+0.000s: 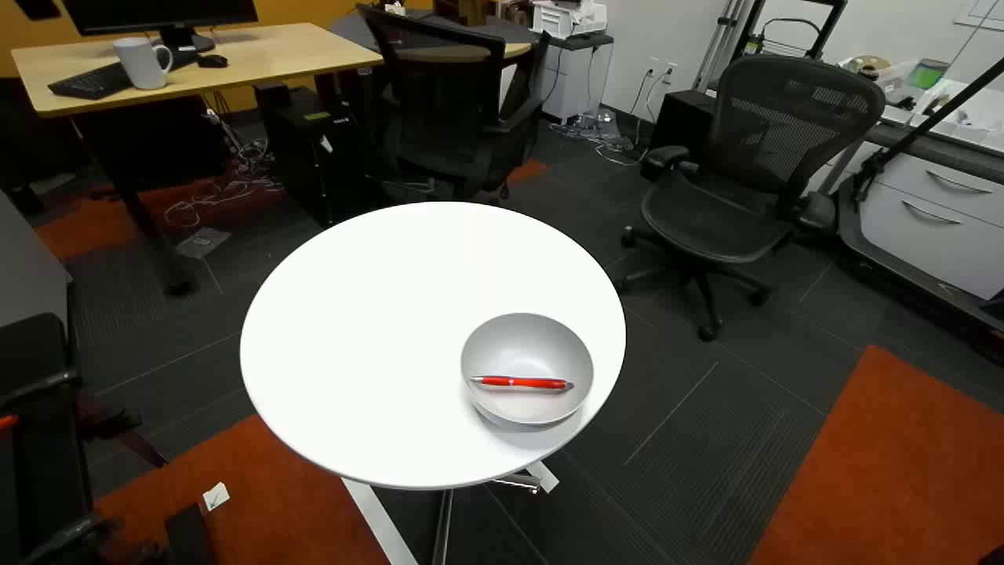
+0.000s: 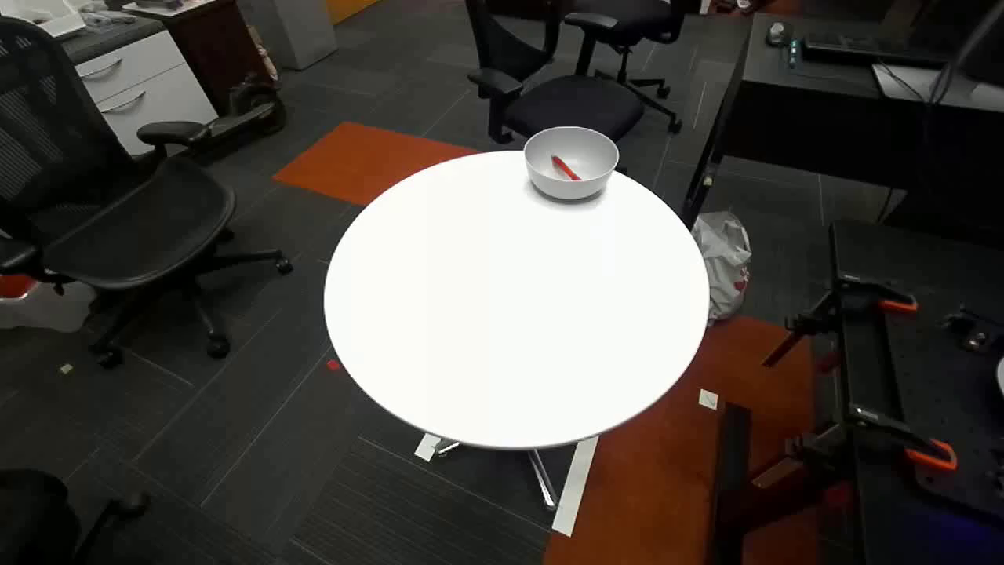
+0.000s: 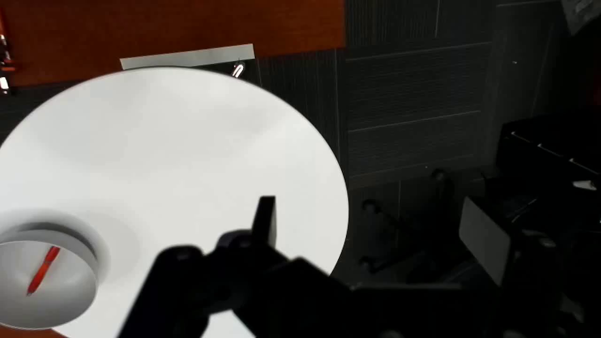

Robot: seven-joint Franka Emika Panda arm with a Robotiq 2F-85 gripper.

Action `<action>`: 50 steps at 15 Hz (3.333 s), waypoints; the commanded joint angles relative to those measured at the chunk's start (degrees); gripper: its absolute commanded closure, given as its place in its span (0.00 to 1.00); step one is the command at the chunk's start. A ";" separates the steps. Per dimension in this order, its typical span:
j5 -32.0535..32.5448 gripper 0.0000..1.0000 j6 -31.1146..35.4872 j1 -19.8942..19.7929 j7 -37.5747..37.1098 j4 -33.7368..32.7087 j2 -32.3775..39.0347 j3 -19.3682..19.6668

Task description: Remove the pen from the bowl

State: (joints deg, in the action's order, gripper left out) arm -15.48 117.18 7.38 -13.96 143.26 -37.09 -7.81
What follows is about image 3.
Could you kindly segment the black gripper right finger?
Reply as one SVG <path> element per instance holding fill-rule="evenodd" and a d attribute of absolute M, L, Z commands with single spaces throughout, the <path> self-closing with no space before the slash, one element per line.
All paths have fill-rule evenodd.
<path fill-rule="evenodd" d="M 247 229 L 227 231 L 217 238 L 217 253 L 257 253 L 261 261 L 283 262 L 285 255 L 276 247 L 276 197 L 262 195 L 257 201 Z"/>

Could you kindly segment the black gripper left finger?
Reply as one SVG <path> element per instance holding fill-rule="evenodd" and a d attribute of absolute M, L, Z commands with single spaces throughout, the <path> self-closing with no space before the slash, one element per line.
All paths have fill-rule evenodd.
<path fill-rule="evenodd" d="M 118 338 L 200 338 L 208 317 L 193 306 L 202 251 L 197 246 L 161 249 L 120 330 Z"/>

